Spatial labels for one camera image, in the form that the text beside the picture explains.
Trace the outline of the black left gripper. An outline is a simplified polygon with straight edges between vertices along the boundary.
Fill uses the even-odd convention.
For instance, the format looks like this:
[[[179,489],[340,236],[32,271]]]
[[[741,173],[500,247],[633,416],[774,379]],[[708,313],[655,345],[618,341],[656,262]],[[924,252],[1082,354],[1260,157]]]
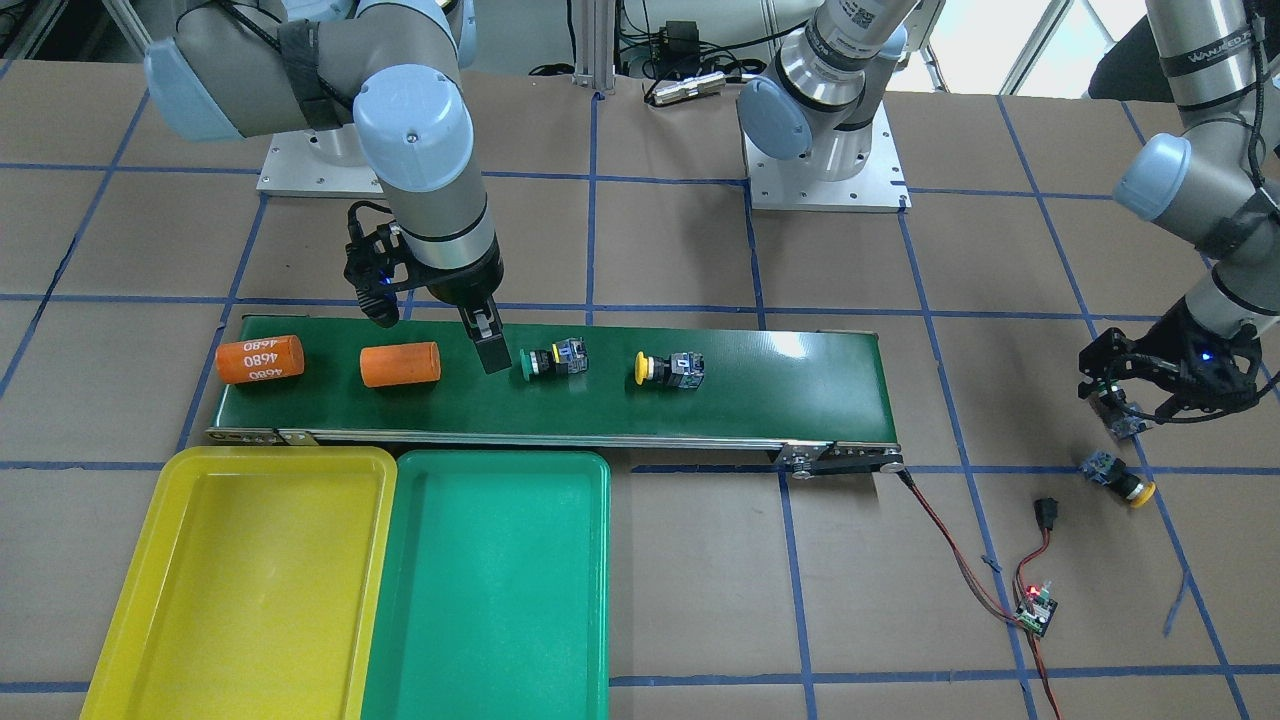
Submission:
[[[1258,324],[1244,320],[1220,334],[1178,301],[1139,338],[1112,327],[1078,355],[1078,398],[1100,386],[1144,380],[1167,393],[1153,424],[1196,424],[1244,413],[1263,398]]]

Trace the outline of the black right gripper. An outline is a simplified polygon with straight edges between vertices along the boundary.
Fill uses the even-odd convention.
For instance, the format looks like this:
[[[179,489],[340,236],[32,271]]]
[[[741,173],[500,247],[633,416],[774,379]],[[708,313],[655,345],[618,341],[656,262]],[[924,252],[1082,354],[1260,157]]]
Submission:
[[[398,295],[425,288],[436,300],[460,311],[465,332],[472,342],[486,374],[512,366],[504,327],[493,295],[503,277],[497,233],[490,225],[468,232],[477,236],[480,254],[457,268],[424,263],[415,251],[429,245],[396,222],[380,224],[366,234],[358,210],[366,208],[390,214],[390,209],[367,200],[352,202],[347,210],[344,278],[355,288],[358,306],[367,319],[381,328],[401,320]]]

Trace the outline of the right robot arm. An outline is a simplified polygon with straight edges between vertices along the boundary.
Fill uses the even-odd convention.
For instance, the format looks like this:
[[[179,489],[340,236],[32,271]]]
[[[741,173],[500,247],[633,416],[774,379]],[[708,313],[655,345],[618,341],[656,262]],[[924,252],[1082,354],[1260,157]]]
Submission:
[[[312,18],[285,1],[189,1],[143,72],[164,120],[192,142],[355,129],[387,224],[347,215],[347,282],[380,327],[424,288],[460,313],[483,369],[511,356],[494,295],[504,268],[461,51],[435,1],[361,1]]]

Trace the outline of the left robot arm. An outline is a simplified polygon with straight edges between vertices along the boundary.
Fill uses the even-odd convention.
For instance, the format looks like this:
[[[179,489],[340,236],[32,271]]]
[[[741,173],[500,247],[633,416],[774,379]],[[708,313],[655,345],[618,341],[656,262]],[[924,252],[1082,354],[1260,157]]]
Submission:
[[[826,1],[786,33],[739,95],[750,146],[780,161],[863,168],[870,123],[908,38],[910,1]],[[1260,338],[1277,323],[1277,4],[1149,1],[1100,60],[1088,99],[1172,104],[1178,135],[1148,138],[1114,190],[1142,220],[1208,258],[1206,278],[1140,338],[1080,351],[1079,395],[1107,421],[1197,423],[1256,406]]]

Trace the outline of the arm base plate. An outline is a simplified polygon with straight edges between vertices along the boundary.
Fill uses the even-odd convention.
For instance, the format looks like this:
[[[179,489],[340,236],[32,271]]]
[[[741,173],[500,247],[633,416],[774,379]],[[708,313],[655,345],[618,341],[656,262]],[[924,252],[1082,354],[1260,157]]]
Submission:
[[[869,126],[831,131],[781,160],[742,137],[751,205],[763,211],[897,213],[913,205],[884,105]]]
[[[383,199],[353,124],[273,135],[256,188],[273,197]]]

